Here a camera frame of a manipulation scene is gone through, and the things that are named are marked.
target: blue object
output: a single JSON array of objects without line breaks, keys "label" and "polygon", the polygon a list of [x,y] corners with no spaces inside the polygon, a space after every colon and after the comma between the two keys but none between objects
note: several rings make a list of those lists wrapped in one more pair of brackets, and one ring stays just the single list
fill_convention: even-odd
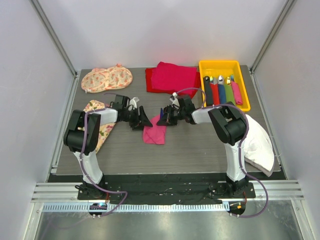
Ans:
[{"label": "blue object", "polygon": [[222,84],[218,84],[218,92],[219,92],[220,104],[227,103],[227,96],[226,96],[225,86],[223,86]]}]

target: folded pink cloth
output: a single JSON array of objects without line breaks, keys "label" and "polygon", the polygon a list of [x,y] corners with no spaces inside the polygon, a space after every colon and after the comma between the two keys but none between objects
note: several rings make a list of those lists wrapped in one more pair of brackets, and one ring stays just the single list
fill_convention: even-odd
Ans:
[{"label": "folded pink cloth", "polygon": [[238,105],[244,104],[242,97],[241,97],[241,92],[240,92],[238,84],[234,81],[231,81],[231,87],[232,87],[232,91],[233,91],[235,104],[238,104]]},{"label": "folded pink cloth", "polygon": [[[159,62],[152,71],[152,88],[162,91],[177,92],[196,86],[196,67],[178,66],[172,63]],[[184,91],[191,95],[193,90]]]},{"label": "folded pink cloth", "polygon": [[160,114],[151,119],[153,127],[145,126],[143,128],[143,141],[146,144],[165,144],[166,126],[158,126],[157,122],[160,119]]}]

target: floral cloth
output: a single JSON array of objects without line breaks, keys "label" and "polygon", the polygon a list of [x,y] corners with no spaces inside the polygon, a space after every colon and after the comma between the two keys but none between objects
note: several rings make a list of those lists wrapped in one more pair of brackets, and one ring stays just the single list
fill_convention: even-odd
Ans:
[{"label": "floral cloth", "polygon": [[132,82],[132,73],[121,64],[105,68],[94,68],[84,76],[81,88],[86,93],[100,93],[110,89],[123,89]]},{"label": "floral cloth", "polygon": [[[96,109],[104,109],[105,104],[100,101],[96,100],[91,100],[87,106],[84,108],[85,112],[96,110]],[[100,126],[99,130],[99,139],[98,139],[98,144],[95,147],[95,152],[97,153],[99,149],[101,148],[102,144],[104,144],[105,140],[109,136],[111,130],[114,128],[115,123],[108,123],[105,125]]]}]

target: yellow tray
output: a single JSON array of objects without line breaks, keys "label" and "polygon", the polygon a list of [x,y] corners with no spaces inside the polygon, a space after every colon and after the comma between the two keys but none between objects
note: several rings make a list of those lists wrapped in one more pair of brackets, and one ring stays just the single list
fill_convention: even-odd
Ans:
[{"label": "yellow tray", "polygon": [[201,60],[199,61],[199,70],[200,70],[200,77],[201,77],[201,88],[204,91],[204,77],[216,77],[218,79],[219,75],[222,75],[224,79],[229,77],[231,74],[234,75],[234,81],[239,85],[241,97],[243,104],[236,105],[244,112],[248,112],[251,109],[250,102],[248,99],[246,86],[244,83],[244,79],[241,74],[241,69],[238,61],[235,60]]}]

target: white wall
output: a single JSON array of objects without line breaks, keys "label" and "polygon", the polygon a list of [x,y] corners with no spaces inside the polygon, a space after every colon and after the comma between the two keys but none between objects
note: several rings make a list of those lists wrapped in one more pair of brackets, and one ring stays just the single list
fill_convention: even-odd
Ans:
[{"label": "white wall", "polygon": [[198,65],[233,59],[251,65],[285,0],[40,0],[78,70]]},{"label": "white wall", "polygon": [[0,239],[22,239],[72,75],[27,0],[0,1]]},{"label": "white wall", "polygon": [[320,1],[297,1],[256,71],[287,175],[320,226]]}]

